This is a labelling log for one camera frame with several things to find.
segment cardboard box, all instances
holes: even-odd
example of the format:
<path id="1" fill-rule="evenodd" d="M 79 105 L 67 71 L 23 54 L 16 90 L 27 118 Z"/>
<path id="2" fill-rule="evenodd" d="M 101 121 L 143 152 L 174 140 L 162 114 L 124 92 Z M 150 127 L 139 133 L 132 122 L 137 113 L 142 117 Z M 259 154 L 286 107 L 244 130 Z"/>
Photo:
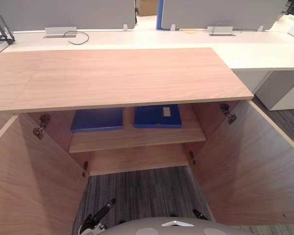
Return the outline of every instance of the cardboard box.
<path id="1" fill-rule="evenodd" d="M 158 0 L 138 0 L 139 16 L 155 16 L 158 10 Z"/>

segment gray fabric panel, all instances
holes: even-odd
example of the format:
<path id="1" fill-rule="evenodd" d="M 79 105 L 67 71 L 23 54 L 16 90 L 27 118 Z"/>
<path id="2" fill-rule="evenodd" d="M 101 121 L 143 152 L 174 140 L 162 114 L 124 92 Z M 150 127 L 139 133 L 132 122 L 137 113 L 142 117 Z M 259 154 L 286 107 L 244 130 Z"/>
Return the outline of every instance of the gray fabric panel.
<path id="1" fill-rule="evenodd" d="M 135 26 L 134 0 L 0 0 L 0 14 L 13 31 Z"/>
<path id="2" fill-rule="evenodd" d="M 162 27 L 270 29 L 287 0 L 164 0 Z"/>

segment white label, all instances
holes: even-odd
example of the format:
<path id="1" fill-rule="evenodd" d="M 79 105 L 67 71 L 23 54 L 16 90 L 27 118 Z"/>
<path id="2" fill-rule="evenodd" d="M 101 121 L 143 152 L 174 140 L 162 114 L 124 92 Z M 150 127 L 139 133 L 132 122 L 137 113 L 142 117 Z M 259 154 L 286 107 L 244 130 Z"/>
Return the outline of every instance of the white label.
<path id="1" fill-rule="evenodd" d="M 163 107 L 163 116 L 164 117 L 171 117 L 170 107 Z"/>

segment blue panel edge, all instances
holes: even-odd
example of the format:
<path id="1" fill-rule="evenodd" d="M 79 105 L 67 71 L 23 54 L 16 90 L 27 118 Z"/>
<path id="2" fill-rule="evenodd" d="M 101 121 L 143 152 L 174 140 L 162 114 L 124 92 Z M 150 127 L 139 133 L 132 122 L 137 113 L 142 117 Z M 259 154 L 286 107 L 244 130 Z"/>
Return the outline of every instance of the blue panel edge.
<path id="1" fill-rule="evenodd" d="M 158 3 L 158 12 L 157 12 L 157 26 L 156 26 L 156 28 L 158 30 L 164 30 L 162 28 L 163 4 L 164 4 L 164 0 L 159 0 L 159 3 Z"/>

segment wooden shelf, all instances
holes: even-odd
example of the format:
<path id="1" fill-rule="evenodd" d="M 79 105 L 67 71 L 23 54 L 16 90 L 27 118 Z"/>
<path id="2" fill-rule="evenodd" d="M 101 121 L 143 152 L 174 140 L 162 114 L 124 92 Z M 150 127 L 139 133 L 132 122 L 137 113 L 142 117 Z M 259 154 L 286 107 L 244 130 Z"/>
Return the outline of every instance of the wooden shelf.
<path id="1" fill-rule="evenodd" d="M 188 165 L 180 143 L 75 153 L 72 157 L 80 164 L 88 161 L 90 175 Z"/>
<path id="2" fill-rule="evenodd" d="M 183 127 L 181 129 L 134 128 L 135 107 L 127 107 L 123 113 L 124 129 L 106 132 L 74 133 L 70 153 L 106 149 L 205 141 L 191 104 L 180 104 Z"/>

